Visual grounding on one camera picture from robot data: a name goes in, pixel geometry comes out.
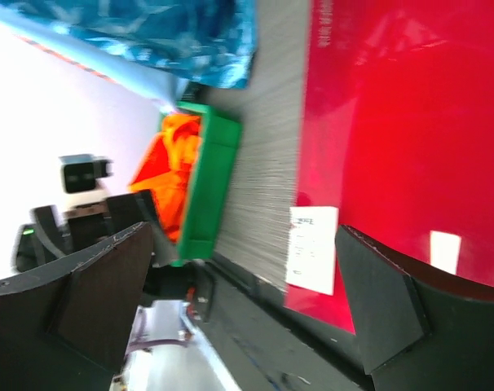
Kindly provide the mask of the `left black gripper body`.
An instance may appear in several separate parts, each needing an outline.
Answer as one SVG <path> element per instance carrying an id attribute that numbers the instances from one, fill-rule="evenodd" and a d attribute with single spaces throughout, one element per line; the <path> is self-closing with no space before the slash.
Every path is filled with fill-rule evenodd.
<path id="1" fill-rule="evenodd" d="M 161 262 L 161 225 L 150 191 L 110 196 L 64 213 L 64 224 L 55 219 L 55 207 L 30 211 L 32 221 L 20 227 L 14 267 L 19 272 L 43 266 L 66 255 L 88 248 L 139 222 L 153 229 L 151 263 Z"/>

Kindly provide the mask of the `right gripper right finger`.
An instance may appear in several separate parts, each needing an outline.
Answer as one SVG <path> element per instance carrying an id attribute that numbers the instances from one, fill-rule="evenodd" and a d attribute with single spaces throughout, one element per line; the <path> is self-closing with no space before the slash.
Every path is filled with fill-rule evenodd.
<path id="1" fill-rule="evenodd" d="M 399 253 L 351 226 L 338 265 L 377 390 L 494 390 L 494 288 Z"/>

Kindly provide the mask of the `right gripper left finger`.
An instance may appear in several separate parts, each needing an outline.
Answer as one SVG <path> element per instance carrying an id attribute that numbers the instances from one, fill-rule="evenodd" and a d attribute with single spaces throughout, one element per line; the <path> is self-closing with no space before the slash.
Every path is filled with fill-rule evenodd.
<path id="1" fill-rule="evenodd" d="M 0 390 L 109 389 L 152 250 L 152 228 L 141 222 L 0 280 Z"/>

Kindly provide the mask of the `orange shorts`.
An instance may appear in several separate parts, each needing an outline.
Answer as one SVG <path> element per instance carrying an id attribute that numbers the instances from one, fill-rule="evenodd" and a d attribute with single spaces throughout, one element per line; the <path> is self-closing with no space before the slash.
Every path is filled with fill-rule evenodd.
<path id="1" fill-rule="evenodd" d="M 200 132 L 200 116 L 165 116 L 128 185 L 131 192 L 152 193 L 158 220 L 174 243 L 184 223 L 189 179 L 202 142 Z"/>

